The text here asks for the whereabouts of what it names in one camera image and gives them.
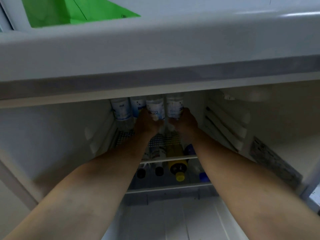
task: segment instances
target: forearm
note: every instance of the forearm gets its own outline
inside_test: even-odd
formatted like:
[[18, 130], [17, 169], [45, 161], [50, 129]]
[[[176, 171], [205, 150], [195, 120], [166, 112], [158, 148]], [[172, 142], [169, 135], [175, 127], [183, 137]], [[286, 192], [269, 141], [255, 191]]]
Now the forearm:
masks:
[[[199, 129], [193, 138], [204, 170], [250, 239], [316, 236], [316, 215], [273, 173], [223, 147]], [[303, 230], [299, 229], [302, 222], [307, 224]]]
[[100, 240], [151, 138], [141, 133], [78, 167], [6, 239]]

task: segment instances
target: person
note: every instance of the person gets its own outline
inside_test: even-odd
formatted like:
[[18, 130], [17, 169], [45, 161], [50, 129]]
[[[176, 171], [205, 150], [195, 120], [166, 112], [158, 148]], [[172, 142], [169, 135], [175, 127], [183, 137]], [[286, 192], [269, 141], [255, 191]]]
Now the person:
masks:
[[[273, 173], [210, 138], [187, 108], [169, 123], [192, 142], [215, 189], [250, 240], [320, 239], [319, 216]], [[161, 121], [153, 121], [143, 110], [133, 137], [70, 173], [5, 240], [101, 240], [160, 126]]]

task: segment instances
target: person's right hand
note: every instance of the person's right hand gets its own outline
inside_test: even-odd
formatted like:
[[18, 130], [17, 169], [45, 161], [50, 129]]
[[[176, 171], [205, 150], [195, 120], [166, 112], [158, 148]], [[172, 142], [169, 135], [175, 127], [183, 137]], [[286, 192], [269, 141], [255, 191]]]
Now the person's right hand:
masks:
[[176, 131], [186, 136], [191, 136], [198, 129], [198, 122], [188, 108], [183, 109], [183, 113], [178, 120], [169, 118], [168, 122], [175, 127]]

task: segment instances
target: green panel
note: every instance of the green panel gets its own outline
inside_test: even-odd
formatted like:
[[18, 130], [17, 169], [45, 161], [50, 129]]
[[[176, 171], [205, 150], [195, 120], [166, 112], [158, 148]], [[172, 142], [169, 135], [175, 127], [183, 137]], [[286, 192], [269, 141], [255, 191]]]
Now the green panel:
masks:
[[33, 28], [139, 17], [108, 0], [22, 0]]

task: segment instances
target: bottle cap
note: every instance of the bottle cap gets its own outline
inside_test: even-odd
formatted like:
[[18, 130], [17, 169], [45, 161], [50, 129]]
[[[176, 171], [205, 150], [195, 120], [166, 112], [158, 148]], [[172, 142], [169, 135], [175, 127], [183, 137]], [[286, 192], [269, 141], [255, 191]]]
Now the bottle cap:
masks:
[[164, 173], [163, 167], [156, 167], [155, 168], [155, 175], [156, 176], [162, 176]]
[[183, 172], [177, 172], [176, 173], [176, 180], [181, 182], [184, 181], [184, 173]]
[[200, 181], [203, 182], [203, 183], [208, 183], [210, 182], [210, 179], [208, 178], [207, 174], [205, 172], [202, 172], [199, 174], [199, 178], [200, 178]]
[[137, 171], [137, 178], [143, 179], [145, 176], [146, 176], [146, 170], [141, 168]]

